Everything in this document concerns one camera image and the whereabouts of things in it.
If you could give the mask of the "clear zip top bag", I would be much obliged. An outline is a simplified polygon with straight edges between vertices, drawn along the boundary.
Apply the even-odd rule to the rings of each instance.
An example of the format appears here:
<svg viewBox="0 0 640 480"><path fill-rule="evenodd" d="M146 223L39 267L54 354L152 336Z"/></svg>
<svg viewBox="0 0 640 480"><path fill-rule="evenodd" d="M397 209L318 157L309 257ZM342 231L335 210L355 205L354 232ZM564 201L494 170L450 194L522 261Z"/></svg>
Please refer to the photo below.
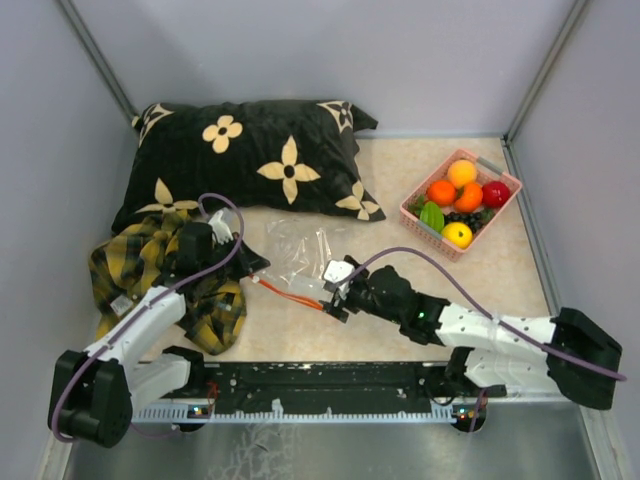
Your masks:
<svg viewBox="0 0 640 480"><path fill-rule="evenodd" d="M253 220L245 240L270 265L251 275L246 284L294 305L321 311L331 297L324 289L323 275L329 262L339 258L347 237L348 228L339 220Z"/></svg>

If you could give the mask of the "green leaf fruit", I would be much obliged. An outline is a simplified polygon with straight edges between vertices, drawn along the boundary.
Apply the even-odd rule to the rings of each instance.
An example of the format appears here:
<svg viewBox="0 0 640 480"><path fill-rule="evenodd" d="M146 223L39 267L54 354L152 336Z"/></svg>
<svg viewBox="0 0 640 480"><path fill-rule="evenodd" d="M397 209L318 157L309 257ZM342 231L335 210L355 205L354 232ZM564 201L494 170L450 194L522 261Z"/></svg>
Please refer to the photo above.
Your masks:
<svg viewBox="0 0 640 480"><path fill-rule="evenodd" d="M445 226L445 218L441 208L433 201L424 204L419 220L436 233L440 233Z"/></svg>

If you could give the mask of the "yellow lemon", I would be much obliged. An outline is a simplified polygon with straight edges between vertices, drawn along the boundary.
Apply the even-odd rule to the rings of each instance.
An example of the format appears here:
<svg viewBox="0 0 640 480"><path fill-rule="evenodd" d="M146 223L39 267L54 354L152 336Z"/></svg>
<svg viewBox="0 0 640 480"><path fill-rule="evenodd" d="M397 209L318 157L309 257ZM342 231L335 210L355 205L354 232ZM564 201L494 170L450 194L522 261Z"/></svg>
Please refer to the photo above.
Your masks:
<svg viewBox="0 0 640 480"><path fill-rule="evenodd" d="M471 228L462 222L450 222L441 231L444 239L460 249L467 249L474 238Z"/></svg>

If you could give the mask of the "dark grape bunch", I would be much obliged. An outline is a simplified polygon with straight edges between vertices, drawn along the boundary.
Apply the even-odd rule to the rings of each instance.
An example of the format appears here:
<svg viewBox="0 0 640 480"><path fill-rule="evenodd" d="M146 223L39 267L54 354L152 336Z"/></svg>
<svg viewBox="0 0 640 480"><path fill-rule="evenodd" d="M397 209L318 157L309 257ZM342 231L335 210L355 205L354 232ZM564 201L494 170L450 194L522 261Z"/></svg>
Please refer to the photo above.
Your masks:
<svg viewBox="0 0 640 480"><path fill-rule="evenodd" d="M451 212L445 215L444 220L446 225L462 223L466 225L473 234L479 232L487 223L484 211L471 213Z"/></svg>

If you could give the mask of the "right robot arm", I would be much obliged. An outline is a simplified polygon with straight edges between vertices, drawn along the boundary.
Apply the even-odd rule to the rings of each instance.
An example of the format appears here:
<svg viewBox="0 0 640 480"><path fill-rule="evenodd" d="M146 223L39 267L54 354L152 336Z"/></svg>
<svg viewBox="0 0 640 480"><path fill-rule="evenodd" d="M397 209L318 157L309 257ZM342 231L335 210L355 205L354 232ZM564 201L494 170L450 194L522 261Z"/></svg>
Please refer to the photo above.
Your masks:
<svg viewBox="0 0 640 480"><path fill-rule="evenodd" d="M419 345L451 349L445 377L461 396L478 389L561 394L595 410L609 410L621 345L583 312L555 316L485 314L415 290L390 265L368 272L353 258L328 263L323 280L332 297L325 312L340 321L365 312L398 326Z"/></svg>

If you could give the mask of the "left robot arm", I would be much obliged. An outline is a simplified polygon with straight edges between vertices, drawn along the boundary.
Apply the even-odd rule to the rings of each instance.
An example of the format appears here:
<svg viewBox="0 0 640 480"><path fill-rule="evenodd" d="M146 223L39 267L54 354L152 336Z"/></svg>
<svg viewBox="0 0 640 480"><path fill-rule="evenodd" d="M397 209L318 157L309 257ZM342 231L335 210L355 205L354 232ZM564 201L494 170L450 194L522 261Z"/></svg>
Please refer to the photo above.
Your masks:
<svg viewBox="0 0 640 480"><path fill-rule="evenodd" d="M203 355L228 350L246 317L241 279L269 267L240 233L218 242L186 224L176 250L136 306L101 339L56 362L49 427L62 442L116 445L134 414L164 395L194 397L208 384Z"/></svg>

